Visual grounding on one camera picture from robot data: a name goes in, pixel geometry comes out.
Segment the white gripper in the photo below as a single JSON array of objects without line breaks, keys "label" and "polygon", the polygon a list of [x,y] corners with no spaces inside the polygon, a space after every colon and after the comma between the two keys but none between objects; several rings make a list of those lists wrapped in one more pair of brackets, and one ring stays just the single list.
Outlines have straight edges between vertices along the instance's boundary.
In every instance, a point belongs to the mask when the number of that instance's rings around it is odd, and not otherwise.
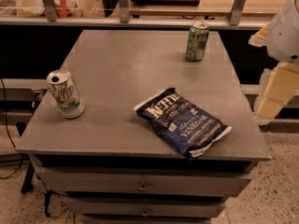
[{"label": "white gripper", "polygon": [[263,70],[256,98],[256,116],[274,119],[299,90],[299,0],[287,0],[249,44],[267,46],[268,55],[281,61],[273,70]]}]

